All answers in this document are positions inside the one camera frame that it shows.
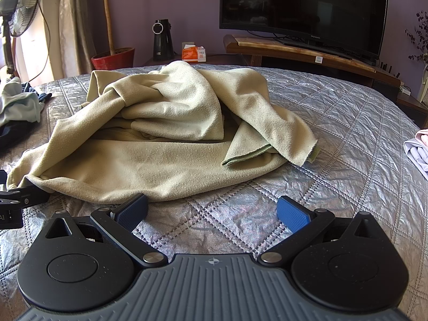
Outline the folded pink white clothes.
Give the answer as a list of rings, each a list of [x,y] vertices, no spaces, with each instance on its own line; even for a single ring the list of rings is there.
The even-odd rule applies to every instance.
[[[428,129],[416,132],[415,137],[403,143],[407,157],[422,176],[428,180]]]

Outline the dark blue garment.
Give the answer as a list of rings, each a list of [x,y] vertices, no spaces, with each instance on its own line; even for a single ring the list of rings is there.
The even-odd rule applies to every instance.
[[[22,84],[22,92],[23,93],[33,93],[36,94],[38,96],[39,102],[40,103],[46,103],[47,101],[49,101],[52,98],[52,94],[51,93],[41,93],[39,94],[31,85],[29,82],[23,83]]]

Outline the silver quilted bedspread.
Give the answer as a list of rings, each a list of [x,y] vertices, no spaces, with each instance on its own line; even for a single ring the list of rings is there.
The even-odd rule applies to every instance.
[[[337,217],[373,215],[408,268],[400,309],[427,319],[427,178],[404,143],[417,126],[365,86],[303,72],[191,66],[95,71],[42,85],[36,129],[1,151],[6,187],[48,199],[1,231],[1,319],[27,308],[17,270],[61,210],[147,195],[134,229],[167,257],[251,253],[292,235],[288,196]]]

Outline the standing electric fan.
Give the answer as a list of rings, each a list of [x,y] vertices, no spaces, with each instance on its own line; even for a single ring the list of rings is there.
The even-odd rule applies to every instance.
[[[1,26],[6,73],[10,78],[15,76],[12,55],[12,40],[18,38],[27,29],[36,16],[41,0],[1,0]]]

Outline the red plant pot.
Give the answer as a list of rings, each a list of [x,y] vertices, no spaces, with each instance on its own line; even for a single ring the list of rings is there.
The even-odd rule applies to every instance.
[[[92,56],[91,63],[96,70],[117,70],[133,66],[135,49],[125,47],[116,49],[113,55],[109,51]]]

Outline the dried purple flower bouquet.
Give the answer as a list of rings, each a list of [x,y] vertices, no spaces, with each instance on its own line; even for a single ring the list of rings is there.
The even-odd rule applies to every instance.
[[[408,55],[415,62],[422,62],[427,66],[427,44],[428,44],[428,14],[427,11],[417,12],[418,25],[413,30],[405,29],[409,41],[416,47],[417,53]]]

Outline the dark navy zip jacket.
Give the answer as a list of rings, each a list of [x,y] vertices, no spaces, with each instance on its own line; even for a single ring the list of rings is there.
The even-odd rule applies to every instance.
[[[10,121],[1,126],[0,148],[1,152],[12,148],[20,141],[27,138],[34,130],[37,122],[28,121]]]

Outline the light blue shirt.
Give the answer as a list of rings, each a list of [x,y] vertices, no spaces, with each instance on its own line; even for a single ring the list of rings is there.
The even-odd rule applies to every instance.
[[[39,122],[44,104],[33,93],[23,93],[18,77],[1,84],[1,126],[10,121]]]

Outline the wooden TV stand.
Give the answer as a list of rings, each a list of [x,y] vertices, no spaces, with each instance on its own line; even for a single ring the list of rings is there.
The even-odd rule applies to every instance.
[[[316,67],[343,70],[348,73],[362,75],[371,80],[380,81],[399,88],[401,81],[394,75],[378,67],[365,64],[357,59],[327,54],[320,51],[286,46],[278,41],[249,36],[227,34],[223,37],[227,54],[241,54],[250,66],[260,67],[268,59],[281,59],[311,64]]]

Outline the black flat screen television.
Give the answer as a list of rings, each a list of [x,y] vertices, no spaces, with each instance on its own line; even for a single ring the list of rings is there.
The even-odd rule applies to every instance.
[[[278,33],[362,62],[379,59],[388,0],[220,0],[223,29]]]

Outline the beige fleece garment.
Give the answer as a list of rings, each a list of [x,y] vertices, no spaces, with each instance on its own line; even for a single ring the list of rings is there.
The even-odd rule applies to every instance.
[[[143,193],[169,201],[250,181],[316,157],[317,141],[295,113],[271,103],[250,68],[91,74],[85,106],[57,121],[49,141],[26,151],[9,189],[33,184],[98,204]]]

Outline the beige curtain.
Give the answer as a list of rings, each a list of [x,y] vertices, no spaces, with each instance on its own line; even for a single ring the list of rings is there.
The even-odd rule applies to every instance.
[[[96,54],[88,0],[59,0],[59,44],[65,77],[90,73]]]

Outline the orange tissue pack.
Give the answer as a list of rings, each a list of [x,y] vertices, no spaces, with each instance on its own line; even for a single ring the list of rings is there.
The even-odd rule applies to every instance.
[[[186,62],[206,62],[206,51],[204,47],[191,47],[181,51],[181,59]]]

